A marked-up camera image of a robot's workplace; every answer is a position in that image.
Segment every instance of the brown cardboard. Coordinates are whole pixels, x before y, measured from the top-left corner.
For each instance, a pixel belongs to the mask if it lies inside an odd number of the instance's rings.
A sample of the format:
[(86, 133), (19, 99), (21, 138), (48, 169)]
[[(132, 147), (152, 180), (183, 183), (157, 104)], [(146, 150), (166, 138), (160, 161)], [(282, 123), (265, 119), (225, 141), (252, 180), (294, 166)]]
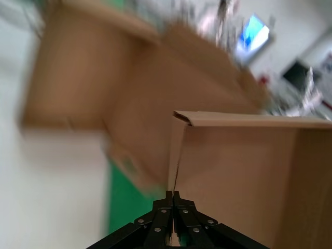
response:
[(106, 106), (114, 108), (137, 54), (158, 37), (138, 18), (98, 2), (65, 1), (54, 7), (28, 89), (24, 126), (60, 128), (59, 120), (88, 119), (88, 127), (100, 129), (99, 120)]
[(242, 69), (238, 74), (240, 88), (245, 95), (256, 105), (265, 106), (269, 101), (269, 93), (265, 86), (259, 86), (249, 69)]
[(151, 172), (148, 172), (142, 167), (141, 162), (138, 161), (130, 151), (126, 150), (116, 141), (112, 141), (112, 149), (108, 155), (116, 166), (126, 173), (128, 179), (143, 193), (151, 191), (153, 188), (160, 186), (153, 177)]
[(269, 248), (331, 248), (330, 122), (176, 112), (172, 129), (169, 189)]
[[(130, 88), (111, 115), (105, 115), (111, 137), (141, 162), (162, 185), (168, 181), (169, 141), (175, 109), (255, 114), (260, 111), (239, 89), (228, 90), (203, 71), (160, 45), (141, 55)], [(225, 85), (236, 79), (225, 77)]]
[[(144, 70), (145, 50), (158, 50), (160, 44), (190, 65), (186, 74), (199, 71), (203, 80), (214, 81), (233, 95), (240, 92), (240, 98), (262, 108), (257, 105), (261, 96), (241, 89), (239, 72), (227, 54), (187, 27), (177, 24), (161, 37), (152, 25), (103, 1), (63, 0), (51, 9), (28, 87), (23, 127), (109, 128), (117, 101), (135, 83), (131, 79), (138, 68)], [(171, 68), (159, 68), (158, 74)], [(173, 78), (178, 84), (183, 79)]]

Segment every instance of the green surface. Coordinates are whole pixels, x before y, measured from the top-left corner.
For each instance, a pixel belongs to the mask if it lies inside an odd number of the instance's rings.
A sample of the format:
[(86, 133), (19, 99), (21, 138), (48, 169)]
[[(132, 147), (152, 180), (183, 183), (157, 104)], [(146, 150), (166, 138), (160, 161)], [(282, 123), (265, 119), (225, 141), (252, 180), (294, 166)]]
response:
[(153, 201), (165, 196), (165, 192), (161, 189), (157, 189), (153, 193), (142, 193), (126, 178), (112, 160), (110, 160), (110, 168), (108, 233), (134, 222), (138, 217), (150, 212)]
[(124, 9), (125, 8), (125, 0), (105, 0), (106, 3), (113, 5), (119, 9)]

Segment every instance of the white floor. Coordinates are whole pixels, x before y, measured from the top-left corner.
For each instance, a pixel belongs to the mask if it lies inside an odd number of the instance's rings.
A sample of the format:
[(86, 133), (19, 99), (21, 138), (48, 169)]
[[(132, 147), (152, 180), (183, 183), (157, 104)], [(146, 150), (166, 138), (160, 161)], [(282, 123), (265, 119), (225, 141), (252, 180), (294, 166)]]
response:
[(15, 23), (6, 18), (0, 11), (0, 248), (86, 248), (105, 232), (102, 136), (20, 133), (37, 39), (20, 26), (23, 13)]

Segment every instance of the black monitor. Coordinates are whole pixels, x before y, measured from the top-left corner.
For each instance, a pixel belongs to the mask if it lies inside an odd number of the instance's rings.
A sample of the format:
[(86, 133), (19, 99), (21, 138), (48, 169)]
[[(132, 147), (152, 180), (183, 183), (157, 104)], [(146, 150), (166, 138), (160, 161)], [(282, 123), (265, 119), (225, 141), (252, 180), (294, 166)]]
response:
[[(283, 75), (283, 77), (300, 92), (306, 89), (306, 77), (309, 67), (304, 66), (301, 62), (296, 61)], [(315, 83), (320, 79), (321, 75), (314, 71), (313, 80)]]

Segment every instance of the monitor screen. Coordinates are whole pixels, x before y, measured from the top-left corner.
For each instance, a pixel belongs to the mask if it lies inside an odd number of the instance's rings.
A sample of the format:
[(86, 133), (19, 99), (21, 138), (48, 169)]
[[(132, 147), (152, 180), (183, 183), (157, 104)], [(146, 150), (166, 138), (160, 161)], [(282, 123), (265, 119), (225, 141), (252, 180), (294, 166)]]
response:
[(240, 36), (240, 42), (245, 50), (256, 49), (269, 38), (269, 28), (256, 16), (251, 16)]
[(248, 65), (270, 40), (269, 28), (255, 15), (251, 16), (240, 35), (234, 57), (241, 65)]
[[(284, 74), (284, 78), (292, 84), (297, 90), (300, 92), (305, 91), (306, 89), (306, 78), (307, 73), (309, 71), (309, 67), (304, 66), (300, 62), (296, 61), (289, 70)], [(313, 74), (313, 80), (315, 83), (320, 79), (321, 75), (317, 72)]]

